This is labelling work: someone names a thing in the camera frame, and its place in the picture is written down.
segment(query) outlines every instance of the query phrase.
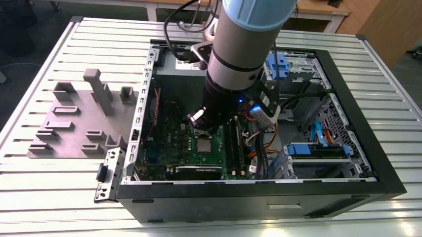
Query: upright gray post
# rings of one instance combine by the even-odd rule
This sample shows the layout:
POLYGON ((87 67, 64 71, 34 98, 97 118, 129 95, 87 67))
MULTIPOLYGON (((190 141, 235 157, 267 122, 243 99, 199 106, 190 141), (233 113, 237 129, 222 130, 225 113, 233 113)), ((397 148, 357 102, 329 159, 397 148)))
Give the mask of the upright gray post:
POLYGON ((105 115, 110 116, 113 115, 113 106, 101 81, 101 75, 102 72, 99 69, 87 68, 85 72, 85 81, 90 82, 105 115))

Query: chip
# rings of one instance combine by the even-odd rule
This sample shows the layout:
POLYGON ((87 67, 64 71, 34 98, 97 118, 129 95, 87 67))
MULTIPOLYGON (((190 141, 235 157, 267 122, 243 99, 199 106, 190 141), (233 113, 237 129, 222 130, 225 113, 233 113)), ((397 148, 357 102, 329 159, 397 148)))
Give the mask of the chip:
POLYGON ((198 153, 211 153, 211 140, 198 139, 197 151, 198 153))

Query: blue led light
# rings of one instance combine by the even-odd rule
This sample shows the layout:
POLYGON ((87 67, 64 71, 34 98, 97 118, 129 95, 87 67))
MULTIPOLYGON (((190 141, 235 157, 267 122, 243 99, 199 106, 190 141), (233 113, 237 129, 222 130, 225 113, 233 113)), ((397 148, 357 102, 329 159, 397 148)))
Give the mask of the blue led light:
POLYGON ((259 110, 259 106, 258 105, 251 108, 251 111, 257 111, 257 110, 259 110))

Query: floor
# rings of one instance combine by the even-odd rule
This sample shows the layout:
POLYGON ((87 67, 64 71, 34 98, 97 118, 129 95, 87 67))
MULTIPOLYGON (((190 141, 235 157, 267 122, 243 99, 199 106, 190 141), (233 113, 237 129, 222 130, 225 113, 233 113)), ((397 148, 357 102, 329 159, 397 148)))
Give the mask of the floor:
MULTIPOLYGON (((36 45, 35 52, 22 58, 11 58, 0 53, 0 71, 10 79, 7 85, 0 84, 0 129, 3 128, 11 113, 20 101, 23 94, 39 71, 39 66, 54 48, 56 40, 74 15, 99 18, 114 18, 127 20, 147 20, 145 8, 94 5, 79 3, 62 3, 62 10, 52 11, 50 2, 35 1, 34 11, 38 16, 38 24, 28 28, 32 40, 36 45), (11 63, 32 63, 31 65, 15 65, 2 68, 11 63)), ((165 9, 158 11, 158 20, 165 21, 169 12, 165 9)), ((191 19, 191 12, 185 12, 179 20, 191 19)), ((422 107, 422 60, 414 60, 406 54, 393 68, 401 84, 408 90, 416 103, 422 107)))

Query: aluminum table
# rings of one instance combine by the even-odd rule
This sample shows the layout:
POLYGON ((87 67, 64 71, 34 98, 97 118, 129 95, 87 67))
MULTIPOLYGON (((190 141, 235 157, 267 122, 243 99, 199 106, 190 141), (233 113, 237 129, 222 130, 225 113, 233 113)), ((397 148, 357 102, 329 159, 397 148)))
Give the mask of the aluminum table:
MULTIPOLYGON (((174 40, 203 38, 169 28, 174 40)), ((162 23, 77 17, 68 24, 0 133, 0 234, 422 236, 422 113, 369 43, 352 35, 282 31, 277 46, 329 50, 408 189, 394 200, 334 218, 139 224, 119 203, 94 204, 102 160, 27 158, 56 83, 90 89, 83 72, 99 68, 111 90, 142 90, 151 39, 163 39, 162 23)))

